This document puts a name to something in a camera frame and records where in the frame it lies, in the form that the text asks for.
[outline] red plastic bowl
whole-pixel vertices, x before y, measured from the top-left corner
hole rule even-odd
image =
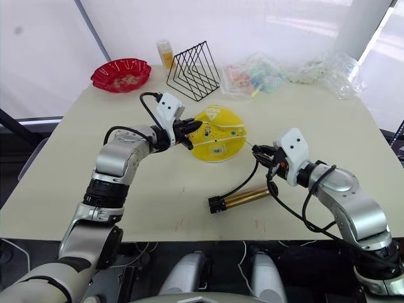
[[[141,87],[152,68],[146,61],[127,58],[108,62],[97,68],[91,80],[95,87],[111,93],[127,93]]]

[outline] plastic bag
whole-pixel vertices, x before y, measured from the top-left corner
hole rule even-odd
[[[273,92],[285,82],[282,70],[262,53],[219,71],[220,89],[226,95],[254,97],[259,91]]]
[[[323,59],[289,68],[287,78],[292,83],[319,84],[339,99],[350,98],[364,89],[358,62],[342,52],[328,52]]]

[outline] small bottle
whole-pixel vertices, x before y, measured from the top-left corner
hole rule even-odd
[[[172,48],[170,42],[168,40],[161,40],[157,42],[158,53],[160,54],[160,58],[163,62],[163,66],[166,69],[167,74],[171,69],[171,65],[174,67],[174,55],[172,53]]]

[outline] table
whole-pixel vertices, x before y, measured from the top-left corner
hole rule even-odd
[[[271,144],[282,131],[298,127],[311,159],[353,172],[383,208],[393,237],[404,236],[404,170],[358,98],[338,100],[319,86],[288,84],[251,100],[234,100],[217,90],[194,102],[169,88],[162,68],[154,66],[150,79],[134,92],[113,94],[90,85],[80,95],[1,210],[0,237],[62,239],[105,132],[115,125],[153,124],[140,104],[141,92],[176,95],[186,105],[183,119],[212,104],[226,106],[242,118],[252,144]],[[254,162],[248,144],[224,163],[199,161],[181,145],[150,155],[140,164],[118,224],[123,241],[325,239],[271,198],[210,214],[207,198],[239,185]],[[265,173],[260,167],[245,188],[264,184]],[[307,189],[279,178],[276,183],[281,199],[300,212]],[[333,219],[316,198],[308,217],[320,226]],[[335,227],[331,231],[339,235]]]

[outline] black cable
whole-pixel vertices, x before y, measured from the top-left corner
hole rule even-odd
[[[270,182],[271,181],[269,180],[269,178],[267,178],[266,184],[268,186],[268,190],[269,190],[270,194],[273,196],[273,198],[275,199],[275,201],[278,202],[284,209],[286,209],[293,216],[295,216],[299,220],[303,221],[303,218],[298,213],[296,213],[291,208],[289,208],[284,202],[282,202],[282,200],[280,198],[278,198],[278,196],[276,196]],[[363,255],[366,258],[369,258],[369,259],[371,259],[371,260],[373,260],[375,262],[380,262],[380,263],[382,263],[383,265],[385,265],[388,268],[397,268],[397,267],[399,267],[399,265],[395,264],[394,262],[390,262],[390,261],[387,261],[385,259],[382,259],[382,258],[379,258],[377,256],[374,256],[373,254],[368,253],[367,251],[363,251],[363,250],[361,250],[361,248],[359,248],[359,247],[357,247],[357,246],[355,246],[355,245],[353,245],[353,244],[351,244],[351,243],[349,243],[349,242],[347,242],[347,241],[345,241],[345,240],[343,240],[341,238],[338,238],[335,235],[327,232],[326,229],[329,229],[332,225],[334,225],[334,222],[332,222],[332,224],[331,223],[328,224],[323,229],[318,227],[317,225],[313,224],[310,221],[307,221],[307,222],[310,225],[312,225],[315,229],[317,229],[320,233],[328,236],[329,238],[333,239],[334,241],[337,241],[340,244],[343,244],[344,246],[348,246],[349,248],[351,248],[352,250],[356,251],[357,253]]]
[[[153,140],[152,140],[151,137],[147,137],[145,134],[143,134],[143,133],[141,133],[141,132],[139,132],[139,131],[137,131],[137,130],[135,130],[135,129],[133,129],[133,128],[127,128],[126,126],[113,126],[113,127],[111,127],[111,128],[107,131],[107,133],[105,134],[105,137],[104,137],[104,145],[108,143],[108,139],[109,139],[109,136],[111,135],[111,132],[115,131],[116,129],[123,129],[123,130],[125,130],[125,131],[130,131],[130,132],[132,132],[132,133],[138,134],[138,135],[141,136],[143,139],[145,139],[147,142],[149,142],[149,144],[150,144],[152,147],[154,147],[154,143],[153,143]]]
[[[276,195],[276,192],[274,192],[274,190],[273,190],[273,188],[272,188],[272,186],[271,186],[271,182],[270,182],[269,179],[266,180],[266,185],[268,186],[268,190],[269,190],[271,196],[274,197],[274,199],[275,199],[276,202],[278,202],[284,209],[286,209],[286,210],[287,210],[289,213],[291,213],[293,216],[295,216],[295,217],[298,218],[299,220],[303,221],[303,218],[302,218],[298,213],[296,213],[293,209],[291,209],[291,208],[288,207],[284,202],[282,202],[282,200],[281,200],[280,198],[278,198],[278,196]],[[315,226],[315,224],[309,222],[309,224],[313,225],[314,228],[317,227],[318,229],[321,229],[321,230],[328,230],[328,229],[330,229],[332,226],[334,226],[335,223],[336,223],[335,221],[332,221],[331,223],[327,224],[324,228],[321,229],[321,228]]]
[[[229,191],[227,194],[221,195],[221,196],[220,196],[220,199],[224,199],[224,198],[226,198],[226,197],[228,197],[228,196],[231,196],[231,195],[234,194],[236,191],[239,191],[244,185],[246,185],[246,184],[251,180],[251,178],[255,175],[255,173],[257,172],[258,164],[259,164],[259,162],[256,161],[256,162],[255,162],[254,169],[252,170],[251,174],[248,176],[248,178],[247,178],[242,184],[240,184],[239,186],[237,186],[237,187],[236,187],[235,189],[233,189],[232,191]]]
[[[162,125],[157,120],[157,118],[153,115],[152,111],[146,105],[146,102],[143,100],[144,96],[153,96],[153,97],[156,98],[156,101],[159,102],[160,99],[163,97],[163,95],[161,93],[151,93],[151,92],[145,92],[145,93],[140,94],[140,102],[141,102],[141,104],[143,105],[143,107],[145,108],[145,110],[147,111],[149,116],[153,119],[153,121],[155,122],[157,127],[160,128],[160,130],[165,135],[165,139],[166,139],[165,144],[161,144],[161,146],[159,148],[155,148],[157,150],[155,153],[161,153],[161,152],[164,152],[165,150],[168,150],[170,148],[170,136],[166,132],[166,130],[162,127]]]
[[[319,186],[319,184],[321,183],[322,180],[324,180],[324,178],[329,175],[330,173],[332,173],[334,170],[336,169],[336,165],[331,166],[325,173],[323,173],[321,175],[320,178],[318,178],[318,180],[313,184],[313,186],[310,188],[309,190],[309,194],[307,195],[306,199],[304,200],[303,203],[303,207],[302,207],[302,219],[303,219],[303,223],[304,225],[311,230],[312,232],[321,232],[324,229],[316,229],[315,227],[313,227],[312,225],[310,225],[307,217],[306,217],[306,210],[307,210],[307,206],[309,204],[310,198],[311,196],[314,194],[314,192],[316,191],[317,187]]]
[[[146,105],[145,101],[143,100],[144,96],[153,96],[155,97],[157,100],[159,100],[159,98],[161,98],[161,94],[160,93],[151,93],[151,92],[145,92],[145,93],[141,93],[140,94],[140,102],[142,103],[143,107],[145,108],[145,110],[147,111],[147,113],[150,115],[150,117],[153,119],[153,121],[155,122],[155,124],[158,126],[158,128],[160,128],[162,131],[165,131],[164,128],[161,126],[161,124],[159,123],[159,121],[157,120],[157,118],[153,115],[152,111],[148,108],[148,106]]]

